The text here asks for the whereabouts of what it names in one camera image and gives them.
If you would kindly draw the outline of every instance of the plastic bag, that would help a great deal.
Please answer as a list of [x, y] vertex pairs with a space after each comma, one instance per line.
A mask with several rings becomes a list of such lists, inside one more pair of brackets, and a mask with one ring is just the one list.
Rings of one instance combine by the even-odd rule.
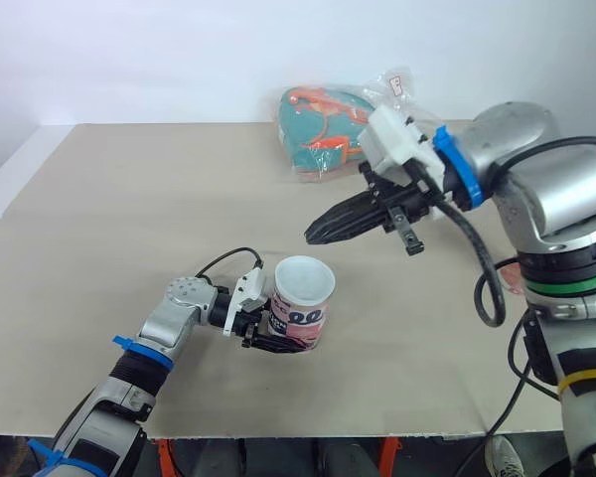
[[407, 69], [391, 70], [362, 86], [297, 86], [286, 90], [276, 125], [298, 177], [320, 182], [356, 173], [365, 161], [358, 135], [381, 104], [402, 112], [416, 111], [415, 119], [422, 128], [426, 122], [430, 128], [438, 124], [434, 116], [414, 105], [411, 90]]

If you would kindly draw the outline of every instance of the green stripe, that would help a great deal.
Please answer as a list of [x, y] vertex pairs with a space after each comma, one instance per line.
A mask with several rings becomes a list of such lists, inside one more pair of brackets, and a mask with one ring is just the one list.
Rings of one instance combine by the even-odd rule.
[[536, 281], [526, 280], [525, 285], [532, 291], [537, 293], [547, 293], [550, 295], [584, 293], [586, 291], [596, 289], [596, 276], [583, 281], [563, 284], [538, 283]]

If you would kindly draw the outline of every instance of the robotic arm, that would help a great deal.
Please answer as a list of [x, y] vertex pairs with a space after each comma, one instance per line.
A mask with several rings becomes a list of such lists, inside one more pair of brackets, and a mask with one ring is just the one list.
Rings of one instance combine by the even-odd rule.
[[146, 434], [145, 421], [157, 392], [181, 355], [195, 326], [213, 325], [242, 337], [244, 348], [272, 353], [304, 350], [300, 342], [266, 336], [258, 325], [267, 312], [261, 267], [241, 277], [233, 295], [200, 277], [172, 281], [162, 302], [133, 338], [115, 337], [124, 353], [108, 377], [77, 406], [56, 435], [53, 449], [30, 445], [47, 457], [38, 476], [130, 476]]
[[495, 302], [494, 317], [483, 305], [478, 312], [500, 326], [505, 304], [490, 256], [448, 204], [469, 211], [492, 197], [521, 266], [532, 368], [558, 386], [572, 465], [596, 467], [596, 147], [571, 147], [596, 146], [596, 137], [557, 139], [549, 111], [509, 102], [459, 135], [439, 128], [432, 146], [412, 118], [379, 107], [361, 144], [368, 189], [316, 220], [307, 242], [351, 239], [382, 226], [397, 231], [413, 255], [424, 245], [411, 224], [436, 207], [475, 245]]

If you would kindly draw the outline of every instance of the teal fabric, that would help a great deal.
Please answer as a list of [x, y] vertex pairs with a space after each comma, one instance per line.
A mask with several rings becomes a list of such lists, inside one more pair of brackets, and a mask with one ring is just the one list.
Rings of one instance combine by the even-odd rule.
[[[281, 130], [283, 146], [299, 172], [331, 171], [342, 164], [342, 151], [340, 148], [309, 148], [307, 144], [322, 131], [324, 119], [320, 112], [308, 110], [304, 106], [300, 107], [301, 104], [308, 104], [305, 99], [300, 99], [298, 104], [289, 102], [291, 92], [296, 89], [299, 88], [288, 89], [280, 100], [278, 126]], [[325, 89], [325, 93], [346, 105], [362, 108], [367, 114], [373, 111], [373, 107], [367, 101], [354, 94], [335, 89]], [[358, 135], [365, 128], [364, 124], [352, 121], [344, 112], [330, 115], [328, 120], [324, 138], [344, 135], [349, 137], [350, 147], [360, 146]], [[354, 154], [348, 157], [347, 162], [364, 160], [363, 154]]]

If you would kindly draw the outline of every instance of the blue cable tie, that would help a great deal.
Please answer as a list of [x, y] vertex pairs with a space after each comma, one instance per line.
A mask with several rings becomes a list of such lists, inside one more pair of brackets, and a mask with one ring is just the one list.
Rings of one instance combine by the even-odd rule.
[[89, 462], [84, 462], [79, 459], [64, 458], [64, 454], [60, 450], [53, 451], [42, 442], [38, 442], [35, 439], [29, 439], [27, 442], [35, 452], [38, 452], [45, 456], [45, 468], [42, 472], [37, 474], [38, 477], [44, 477], [51, 473], [53, 469], [60, 465], [71, 465], [72, 467], [79, 467], [87, 472], [90, 472], [95, 477], [107, 477], [107, 474], [96, 465]]
[[162, 365], [164, 368], [166, 368], [168, 371], [171, 371], [175, 366], [174, 363], [172, 362], [172, 360], [170, 358], [168, 358], [167, 356], [162, 355], [158, 351], [148, 348], [147, 346], [143, 346], [138, 343], [135, 343], [130, 338], [124, 338], [123, 336], [117, 335], [112, 339], [112, 342], [119, 345], [121, 347], [121, 349], [124, 351], [133, 351], [135, 353], [138, 353], [140, 355], [143, 355], [147, 358], [150, 358], [150, 359], [156, 361], [157, 363]]

